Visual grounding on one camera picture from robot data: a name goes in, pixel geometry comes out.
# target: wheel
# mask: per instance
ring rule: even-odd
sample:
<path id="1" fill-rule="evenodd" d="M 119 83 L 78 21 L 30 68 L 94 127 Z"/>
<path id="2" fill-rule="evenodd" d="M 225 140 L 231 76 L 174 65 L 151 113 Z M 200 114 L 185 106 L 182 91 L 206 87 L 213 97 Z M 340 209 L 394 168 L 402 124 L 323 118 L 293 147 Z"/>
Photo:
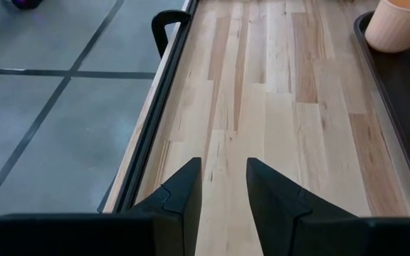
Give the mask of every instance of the wheel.
<path id="1" fill-rule="evenodd" d="M 12 3 L 14 3 L 15 6 L 17 6 L 18 9 L 34 9 L 39 4 L 41 4 L 42 0 L 12 0 Z"/>

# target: light wood planks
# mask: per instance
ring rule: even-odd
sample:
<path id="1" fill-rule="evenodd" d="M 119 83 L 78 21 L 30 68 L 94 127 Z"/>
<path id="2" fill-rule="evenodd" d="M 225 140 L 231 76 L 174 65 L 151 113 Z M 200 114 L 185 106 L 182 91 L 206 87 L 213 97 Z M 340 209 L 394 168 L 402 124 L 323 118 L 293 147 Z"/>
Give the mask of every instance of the light wood planks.
<path id="1" fill-rule="evenodd" d="M 197 255 L 262 255 L 248 157 L 356 215 L 410 215 L 410 173 L 352 31 L 376 3 L 201 0 L 137 200 L 201 157 Z"/>

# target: tile grout line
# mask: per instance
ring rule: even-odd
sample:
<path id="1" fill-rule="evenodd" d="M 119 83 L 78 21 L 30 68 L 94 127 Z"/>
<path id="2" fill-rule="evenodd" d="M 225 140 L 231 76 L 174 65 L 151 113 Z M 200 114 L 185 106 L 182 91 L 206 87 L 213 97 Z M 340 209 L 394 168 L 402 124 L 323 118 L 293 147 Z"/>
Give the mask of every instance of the tile grout line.
<path id="1" fill-rule="evenodd" d="M 30 70 L 0 68 L 0 75 L 27 75 L 72 78 L 117 78 L 117 79 L 154 79 L 154 72 L 113 72 L 113 71 L 73 71 L 73 70 Z"/>
<path id="2" fill-rule="evenodd" d="M 75 60 L 72 68 L 69 70 L 71 73 L 76 73 L 80 66 L 85 61 L 86 57 L 93 49 L 94 45 L 97 43 L 101 35 L 104 33 L 105 29 L 110 25 L 118 11 L 121 9 L 121 6 L 124 4 L 125 0 L 117 0 L 115 5 L 112 7 L 108 15 L 100 24 L 97 31 L 91 37 L 90 41 L 83 49 L 82 53 L 78 56 L 77 60 Z M 0 187 L 2 183 L 6 180 L 7 176 L 10 174 L 11 170 L 14 168 L 16 162 L 20 159 L 20 156 L 25 151 L 26 147 L 29 145 L 31 140 L 33 139 L 34 135 L 38 131 L 39 127 L 42 125 L 42 122 L 47 117 L 48 113 L 51 111 L 55 103 L 57 102 L 58 98 L 63 93 L 64 89 L 68 86 L 69 82 L 72 80 L 71 74 L 67 74 L 63 80 L 61 80 L 60 84 L 57 86 L 53 94 L 48 99 L 47 103 L 42 108 L 41 112 L 34 120 L 33 124 L 29 127 L 28 131 L 25 133 L 17 147 L 12 152 L 11 156 L 7 159 L 6 163 L 4 164 L 3 168 L 0 170 Z"/>

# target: floor tile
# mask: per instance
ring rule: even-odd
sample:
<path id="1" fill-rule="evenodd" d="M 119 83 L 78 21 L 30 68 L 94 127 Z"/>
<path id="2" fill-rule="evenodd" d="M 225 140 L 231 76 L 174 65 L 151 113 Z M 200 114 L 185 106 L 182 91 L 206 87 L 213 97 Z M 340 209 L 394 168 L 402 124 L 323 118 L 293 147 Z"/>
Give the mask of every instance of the floor tile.
<path id="1" fill-rule="evenodd" d="M 150 84 L 73 79 L 1 186 L 0 215 L 97 212 Z"/>
<path id="2" fill-rule="evenodd" d="M 126 1 L 81 70 L 156 72 L 161 60 L 151 32 L 160 11 L 180 9 L 184 0 Z M 167 33 L 173 26 L 167 26 Z"/>
<path id="3" fill-rule="evenodd" d="M 19 11 L 0 0 L 0 68 L 69 70 L 116 0 L 45 0 Z"/>
<path id="4" fill-rule="evenodd" d="M 0 75 L 0 170 L 60 81 Z"/>

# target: plastic cup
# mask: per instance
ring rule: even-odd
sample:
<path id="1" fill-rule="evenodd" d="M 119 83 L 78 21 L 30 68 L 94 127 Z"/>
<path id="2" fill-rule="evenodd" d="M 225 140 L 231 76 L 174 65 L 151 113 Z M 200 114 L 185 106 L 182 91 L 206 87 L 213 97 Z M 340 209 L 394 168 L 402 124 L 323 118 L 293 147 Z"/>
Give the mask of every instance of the plastic cup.
<path id="1" fill-rule="evenodd" d="M 410 48 L 410 0 L 381 0 L 365 32 L 368 44 L 384 53 Z"/>

